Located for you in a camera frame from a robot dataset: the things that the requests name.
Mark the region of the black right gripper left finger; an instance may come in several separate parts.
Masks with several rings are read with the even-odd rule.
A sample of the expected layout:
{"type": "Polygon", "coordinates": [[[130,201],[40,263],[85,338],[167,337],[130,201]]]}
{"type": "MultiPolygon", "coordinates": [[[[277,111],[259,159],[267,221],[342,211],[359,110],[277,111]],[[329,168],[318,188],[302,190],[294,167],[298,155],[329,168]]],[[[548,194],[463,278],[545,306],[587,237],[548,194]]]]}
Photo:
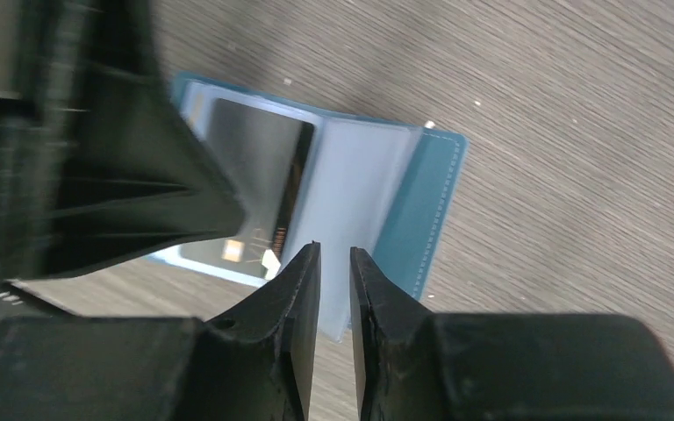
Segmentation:
{"type": "Polygon", "coordinates": [[[69,316],[0,289],[0,420],[305,420],[320,246],[215,318],[69,316]]]}

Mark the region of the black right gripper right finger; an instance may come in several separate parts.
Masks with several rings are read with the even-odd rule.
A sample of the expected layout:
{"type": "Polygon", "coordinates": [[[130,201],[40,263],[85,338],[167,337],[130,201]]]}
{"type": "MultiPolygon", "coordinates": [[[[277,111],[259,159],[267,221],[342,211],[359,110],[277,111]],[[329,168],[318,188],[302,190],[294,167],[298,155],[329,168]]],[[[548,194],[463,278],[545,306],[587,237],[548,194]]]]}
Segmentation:
{"type": "Polygon", "coordinates": [[[674,420],[674,367],[617,314],[435,313],[350,252],[362,420],[674,420]]]}

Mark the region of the blue card holder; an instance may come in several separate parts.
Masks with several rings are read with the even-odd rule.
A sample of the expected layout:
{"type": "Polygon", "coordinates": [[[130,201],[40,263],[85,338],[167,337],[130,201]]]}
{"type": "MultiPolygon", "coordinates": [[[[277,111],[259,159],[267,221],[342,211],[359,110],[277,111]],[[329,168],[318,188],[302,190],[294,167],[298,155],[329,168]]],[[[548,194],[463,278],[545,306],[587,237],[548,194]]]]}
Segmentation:
{"type": "MultiPolygon", "coordinates": [[[[340,341],[349,327],[352,247],[368,251],[410,296],[422,297],[469,144],[464,136],[327,111],[182,72],[171,83],[171,99],[195,134],[184,108],[196,96],[230,100],[314,124],[278,273],[304,245],[320,243],[318,327],[327,337],[340,341]]],[[[207,271],[180,257],[179,248],[186,244],[155,252],[154,258],[255,288],[270,281],[246,275],[228,280],[224,269],[207,271]]]]}

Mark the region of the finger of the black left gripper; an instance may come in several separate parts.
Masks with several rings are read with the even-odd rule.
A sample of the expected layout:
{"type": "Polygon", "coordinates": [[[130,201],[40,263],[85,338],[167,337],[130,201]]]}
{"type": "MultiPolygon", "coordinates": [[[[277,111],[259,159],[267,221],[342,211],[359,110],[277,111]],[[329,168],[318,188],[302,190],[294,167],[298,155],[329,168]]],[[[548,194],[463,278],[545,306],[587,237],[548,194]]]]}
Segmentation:
{"type": "Polygon", "coordinates": [[[147,1],[21,1],[0,117],[0,279],[234,235],[231,183],[169,100],[147,1]]]}

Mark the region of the black credit card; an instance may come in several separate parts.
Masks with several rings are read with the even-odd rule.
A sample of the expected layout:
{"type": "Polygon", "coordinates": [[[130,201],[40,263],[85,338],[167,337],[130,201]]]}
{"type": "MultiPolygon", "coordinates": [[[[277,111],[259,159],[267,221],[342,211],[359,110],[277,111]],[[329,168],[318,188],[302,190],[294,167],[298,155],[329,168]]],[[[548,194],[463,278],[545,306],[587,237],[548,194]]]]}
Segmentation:
{"type": "Polygon", "coordinates": [[[303,178],[315,126],[312,123],[225,99],[196,96],[184,115],[235,187],[245,220],[225,239],[189,243],[179,255],[269,281],[281,257],[303,178]]]}

